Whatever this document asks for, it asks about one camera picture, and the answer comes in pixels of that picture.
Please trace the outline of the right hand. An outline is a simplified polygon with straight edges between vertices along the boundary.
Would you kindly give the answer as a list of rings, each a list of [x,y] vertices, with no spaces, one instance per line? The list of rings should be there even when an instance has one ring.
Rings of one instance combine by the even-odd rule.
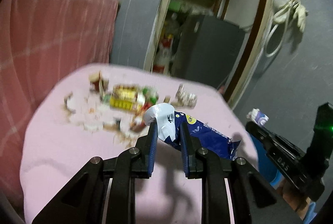
[[[281,182],[280,187],[282,198],[284,198],[288,205],[297,213],[301,220],[304,220],[308,212],[311,199],[305,198],[299,193],[298,189],[293,187],[293,185],[286,179]]]

